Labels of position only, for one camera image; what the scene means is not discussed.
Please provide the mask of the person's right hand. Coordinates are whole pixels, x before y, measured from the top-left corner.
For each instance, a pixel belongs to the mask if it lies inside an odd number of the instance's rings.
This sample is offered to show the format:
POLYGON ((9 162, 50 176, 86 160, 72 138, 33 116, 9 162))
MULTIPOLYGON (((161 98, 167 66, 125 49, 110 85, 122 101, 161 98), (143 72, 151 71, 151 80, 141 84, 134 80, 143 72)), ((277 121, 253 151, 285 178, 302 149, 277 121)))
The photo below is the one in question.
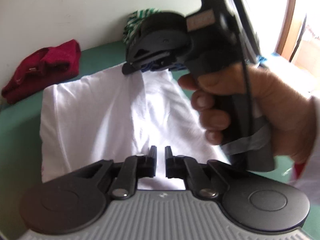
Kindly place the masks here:
MULTIPOLYGON (((253 67, 247 70, 253 99, 272 127, 274 154, 287 155, 297 164, 306 163, 317 136, 314 100, 306 99, 272 72, 253 67)), ((221 144, 222 131, 231 124, 231 119, 227 113, 213 108, 213 97, 245 93, 242 65, 236 63, 197 79, 187 74, 179 78, 178 84, 193 91, 191 105, 199 111, 208 142, 221 144)))

